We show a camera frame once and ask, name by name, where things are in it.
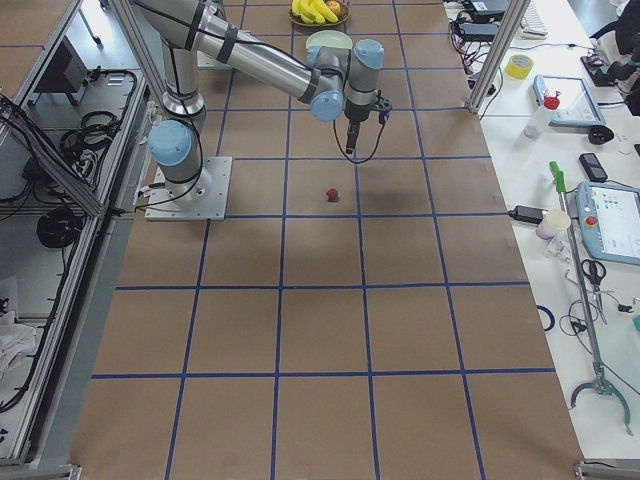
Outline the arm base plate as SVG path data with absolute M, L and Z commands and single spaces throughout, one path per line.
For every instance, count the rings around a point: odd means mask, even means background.
M 149 221 L 224 220 L 232 163 L 231 157 L 207 157 L 199 180 L 183 197 L 180 195 L 189 185 L 167 183 L 157 167 L 154 180 L 164 182 L 165 186 L 151 191 L 151 206 L 145 209 L 145 218 Z

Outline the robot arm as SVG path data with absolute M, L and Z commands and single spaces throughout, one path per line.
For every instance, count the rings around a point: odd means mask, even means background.
M 168 114 L 193 119 L 204 112 L 198 87 L 198 53 L 271 85 L 310 107 L 322 122 L 348 121 L 341 154 L 350 159 L 362 123 L 372 112 L 385 125 L 390 102 L 378 87 L 384 47 L 373 39 L 358 42 L 311 40 L 305 61 L 228 22 L 214 1 L 140 1 L 145 20 L 163 44 L 165 86 L 161 102 Z

